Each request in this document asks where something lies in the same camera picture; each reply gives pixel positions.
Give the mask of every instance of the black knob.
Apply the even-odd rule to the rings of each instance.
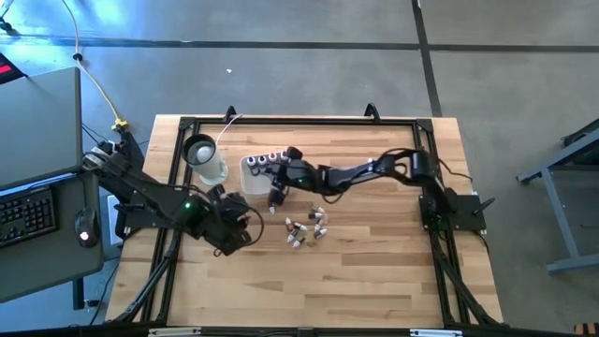
[[[287,148],[287,156],[289,159],[301,159],[303,157],[303,153],[293,146],[289,146]]]

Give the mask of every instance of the yellow cable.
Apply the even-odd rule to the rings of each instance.
[[[79,54],[79,29],[77,28],[77,21],[75,20],[75,15],[73,15],[73,12],[71,11],[71,8],[66,4],[65,0],[62,0],[63,5],[65,5],[66,10],[68,10],[68,14],[71,16],[71,20],[73,21],[73,26],[75,27],[75,54]],[[114,115],[114,125],[112,126],[112,130],[116,130],[117,126],[121,126],[121,127],[127,127],[128,126],[128,122],[126,120],[123,120],[119,117],[119,114],[116,112],[116,109],[114,108],[114,105],[112,104],[112,102],[110,101],[108,95],[106,95],[106,92],[104,91],[104,89],[102,89],[102,86],[100,86],[100,83],[98,83],[94,76],[92,76],[92,74],[90,74],[89,71],[87,71],[87,69],[85,68],[85,66],[81,63],[81,60],[79,59],[75,59],[77,61],[77,64],[79,65],[79,69],[81,69],[85,75],[87,75],[87,77],[92,80],[92,82],[95,84],[95,87],[97,88],[97,90],[100,92],[100,94],[102,94],[102,96],[104,97],[104,99],[107,101],[107,103],[110,106],[110,109],[112,110],[112,114]]]

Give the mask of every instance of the gray metal stand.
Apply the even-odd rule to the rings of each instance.
[[[547,192],[549,194],[551,206],[553,207],[553,211],[558,219],[558,224],[560,225],[560,230],[562,231],[566,248],[570,254],[569,258],[547,264],[547,270],[549,274],[590,266],[599,266],[599,254],[581,256],[578,253],[577,244],[572,236],[568,219],[563,211],[564,206],[560,201],[560,196],[558,195],[558,191],[553,183],[551,172],[553,169],[563,168],[563,166],[572,162],[572,160],[578,156],[595,149],[597,146],[599,146],[599,129],[592,131],[582,139],[560,150],[552,158],[545,161],[537,168],[526,173],[521,173],[518,177],[516,177],[516,180],[522,184],[528,184],[534,178],[543,178],[543,182],[545,182],[545,187],[547,188]],[[576,166],[568,167],[571,169],[576,169]]]

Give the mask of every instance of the computer mouse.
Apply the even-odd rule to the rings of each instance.
[[[100,241],[97,213],[91,207],[85,207],[75,215],[75,234],[83,248],[92,248]]]

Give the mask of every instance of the desk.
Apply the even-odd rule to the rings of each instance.
[[[154,122],[144,171],[162,182],[168,179],[180,118],[158,115]],[[453,170],[467,173],[457,120],[432,120],[440,157]],[[216,139],[222,129],[223,125],[203,125],[200,132]],[[412,130],[405,126],[234,123],[219,143],[229,167],[227,192],[241,191],[239,162],[243,156],[281,151],[288,145],[300,148],[313,164],[350,166],[378,157],[390,148],[413,148],[414,141]],[[183,179],[183,170],[181,164],[178,183]],[[446,171],[443,176],[447,186],[458,193],[471,192],[467,180]],[[193,183],[208,188],[196,175]],[[214,257],[213,248],[203,240],[184,236],[168,324],[442,326],[431,244],[420,224],[419,194],[418,188],[379,179],[352,187],[334,205],[323,205],[320,196],[293,190],[276,215],[269,214],[265,198],[248,198],[265,218],[262,240],[232,256]],[[285,242],[285,218],[308,223],[312,202],[327,211],[329,233],[319,242],[310,238],[302,248],[292,250]],[[257,233],[255,219],[249,230]],[[455,235],[464,282],[485,309],[501,320],[482,241],[472,233]],[[121,313],[147,279],[155,236],[156,230],[143,229],[125,243],[107,319]],[[451,286],[448,291],[455,302]],[[159,285],[154,311],[161,293]],[[452,311],[458,317],[456,305]]]
[[[102,242],[83,248],[73,221],[87,205],[99,212],[97,177],[87,172],[52,184],[59,229],[0,251],[0,302],[81,279],[102,269]]]

